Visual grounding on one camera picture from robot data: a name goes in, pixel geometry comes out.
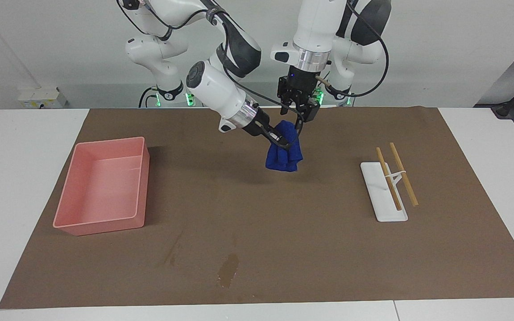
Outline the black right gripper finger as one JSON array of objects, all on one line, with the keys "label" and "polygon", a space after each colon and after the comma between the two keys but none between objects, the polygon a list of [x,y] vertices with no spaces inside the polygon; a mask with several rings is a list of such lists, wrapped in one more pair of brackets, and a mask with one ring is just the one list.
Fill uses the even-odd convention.
[{"label": "black right gripper finger", "polygon": [[267,140],[270,141],[272,146],[283,150],[288,150],[294,143],[294,140],[288,140],[285,136],[278,136],[277,134],[267,134]]},{"label": "black right gripper finger", "polygon": [[269,124],[262,126],[262,133],[270,141],[285,141],[283,134]]}]

